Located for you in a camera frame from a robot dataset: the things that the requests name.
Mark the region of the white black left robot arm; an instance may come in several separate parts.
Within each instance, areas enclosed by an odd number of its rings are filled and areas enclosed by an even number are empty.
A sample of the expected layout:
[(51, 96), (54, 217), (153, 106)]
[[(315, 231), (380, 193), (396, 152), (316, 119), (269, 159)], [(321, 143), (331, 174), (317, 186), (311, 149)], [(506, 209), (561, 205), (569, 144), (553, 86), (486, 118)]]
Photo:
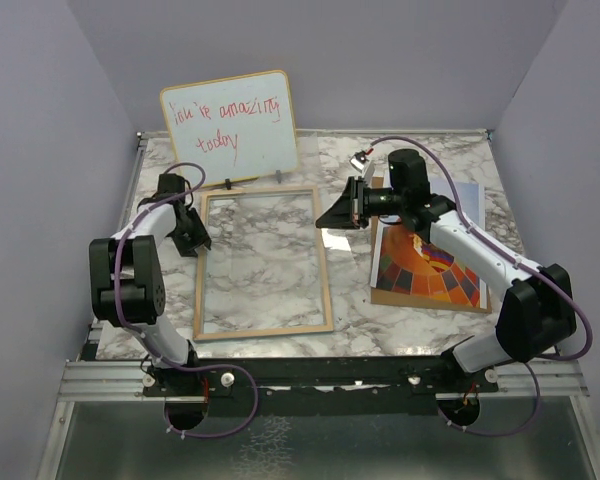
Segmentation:
[(186, 198), (194, 192), (184, 177), (159, 176), (156, 192), (111, 237), (89, 245), (91, 304), (95, 317), (130, 333), (152, 366), (167, 370), (166, 382), (186, 395), (200, 385), (201, 371), (190, 340), (166, 316), (167, 294), (158, 247), (171, 240), (180, 256), (195, 258), (212, 240)]

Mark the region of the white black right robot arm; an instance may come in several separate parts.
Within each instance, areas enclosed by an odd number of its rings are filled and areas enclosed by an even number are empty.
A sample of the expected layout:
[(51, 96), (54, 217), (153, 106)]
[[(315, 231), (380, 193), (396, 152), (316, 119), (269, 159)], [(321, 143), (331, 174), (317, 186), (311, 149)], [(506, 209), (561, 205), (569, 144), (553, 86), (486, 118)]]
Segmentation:
[(365, 174), (349, 177), (341, 196), (315, 222), (319, 229), (354, 230), (373, 217), (396, 216), (409, 232), (468, 266), (501, 300), (497, 323), (443, 353), (441, 383), (461, 391), (476, 372), (501, 363), (526, 363), (576, 331), (568, 273), (543, 267), (472, 223), (458, 198), (431, 191), (425, 159), (414, 149), (388, 156), (389, 184), (373, 188)]

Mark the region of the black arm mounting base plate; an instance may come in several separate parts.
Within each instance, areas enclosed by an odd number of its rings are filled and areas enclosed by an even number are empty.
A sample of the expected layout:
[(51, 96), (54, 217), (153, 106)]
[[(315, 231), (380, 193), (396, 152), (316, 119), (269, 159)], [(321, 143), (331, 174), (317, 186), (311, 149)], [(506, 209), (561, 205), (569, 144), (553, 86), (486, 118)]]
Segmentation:
[(214, 416), (433, 415), (439, 398), (498, 389), (492, 368), (465, 373), (438, 356), (201, 359), (145, 381), (144, 397)]

